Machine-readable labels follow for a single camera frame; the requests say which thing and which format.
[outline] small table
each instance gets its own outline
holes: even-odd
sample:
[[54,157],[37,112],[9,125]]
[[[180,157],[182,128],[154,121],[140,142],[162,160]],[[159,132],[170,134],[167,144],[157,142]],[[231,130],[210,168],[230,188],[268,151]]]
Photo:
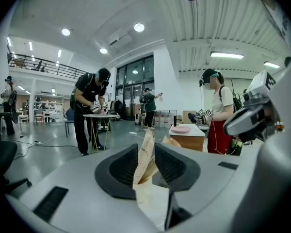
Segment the small table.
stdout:
[[205,133],[202,132],[195,124],[179,124],[177,127],[191,128],[189,133],[179,134],[169,130],[169,135],[179,142],[181,147],[191,150],[203,151]]
[[[111,122],[111,118],[119,118],[118,115],[109,115],[109,114],[106,114],[106,115],[102,115],[102,114],[86,114],[86,115],[83,115],[84,117],[90,117],[91,118],[91,122],[92,122],[92,130],[94,131],[93,129],[93,118],[108,118],[109,119],[109,122],[108,122],[108,126],[107,126],[107,133],[106,133],[106,139],[105,139],[105,147],[106,147],[106,142],[107,142],[107,137],[108,137],[108,132],[109,132],[109,125],[110,125],[110,122]],[[98,129],[96,130],[96,135],[94,134],[94,144],[96,144],[96,147],[97,147],[97,143],[96,143],[96,138],[97,138],[97,135],[98,135]]]

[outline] office chair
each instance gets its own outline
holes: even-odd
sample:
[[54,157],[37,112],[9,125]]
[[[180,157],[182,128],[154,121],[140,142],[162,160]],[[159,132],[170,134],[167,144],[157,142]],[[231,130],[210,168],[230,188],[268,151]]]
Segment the office chair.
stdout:
[[17,151],[17,144],[11,141],[1,141],[1,118],[11,116],[9,112],[0,113],[0,183],[4,193],[10,193],[20,185],[27,183],[27,187],[32,186],[32,183],[27,179],[10,183],[4,178],[5,172],[9,169]]

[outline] man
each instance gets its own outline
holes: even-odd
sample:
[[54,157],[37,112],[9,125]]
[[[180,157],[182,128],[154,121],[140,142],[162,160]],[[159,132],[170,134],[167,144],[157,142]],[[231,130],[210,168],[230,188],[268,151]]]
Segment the man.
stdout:
[[150,91],[151,90],[149,88],[145,89],[145,99],[146,99],[145,112],[146,112],[146,117],[145,117],[144,127],[153,130],[155,128],[152,126],[152,123],[153,123],[154,112],[156,110],[154,99],[159,98],[162,95],[162,93],[159,93],[158,95],[154,96],[153,94],[150,93]]
[[[110,72],[105,68],[100,69],[96,74],[86,73],[79,77],[75,89],[72,92],[70,107],[74,109],[74,127],[76,130],[78,148],[82,156],[88,155],[88,144],[84,132],[83,115],[93,113],[99,114],[101,112],[100,109],[97,110],[97,105],[94,105],[94,101],[96,100],[96,95],[98,95],[100,107],[103,105],[103,96],[109,84],[110,75]],[[91,118],[86,117],[86,122],[88,133],[91,135],[92,147],[98,150],[105,149],[105,147],[100,144],[97,135],[97,118],[93,118],[93,128]]]

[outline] sneaker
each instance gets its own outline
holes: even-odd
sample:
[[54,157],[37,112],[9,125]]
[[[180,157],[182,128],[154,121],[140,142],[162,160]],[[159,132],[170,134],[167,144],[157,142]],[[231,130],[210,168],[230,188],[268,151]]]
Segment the sneaker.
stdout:
[[105,150],[106,149],[104,145],[99,145],[97,148],[96,148],[96,146],[94,146],[94,148],[97,150]]

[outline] gray floor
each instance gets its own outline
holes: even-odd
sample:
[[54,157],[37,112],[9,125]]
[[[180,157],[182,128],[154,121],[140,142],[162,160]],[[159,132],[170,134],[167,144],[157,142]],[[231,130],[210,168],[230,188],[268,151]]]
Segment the gray floor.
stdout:
[[[25,157],[14,160],[9,170],[6,172],[5,177],[11,182],[17,181],[23,178],[28,178],[33,185],[41,181],[45,176],[51,173],[53,170],[61,166],[67,161],[74,158],[80,158],[81,154],[76,148],[77,141],[74,131],[74,126],[70,124],[70,135],[68,138],[65,134],[65,124],[64,123],[46,123],[46,124],[22,124],[22,130],[20,125],[14,125],[15,136],[4,137],[3,140],[14,140],[16,142],[18,149],[17,153],[26,154]],[[115,121],[112,122],[111,132],[108,133],[108,142],[106,147],[109,149],[116,148],[118,146],[129,145],[137,143],[140,147],[145,136],[145,132],[138,132],[138,136],[130,135],[130,131],[142,130],[141,126],[134,125],[133,121]],[[168,136],[168,128],[156,128],[153,132],[155,134],[156,142],[161,142],[165,135]],[[99,140],[102,144],[105,143],[106,133],[99,133]],[[42,146],[33,146],[28,149],[30,144],[34,141],[40,141]],[[203,151],[207,151],[208,139],[204,140]],[[243,146],[242,153],[251,148],[258,148],[262,144],[261,141],[254,141],[253,146]],[[15,189],[11,195],[18,198],[22,193],[26,191],[27,186],[24,184],[21,187]]]

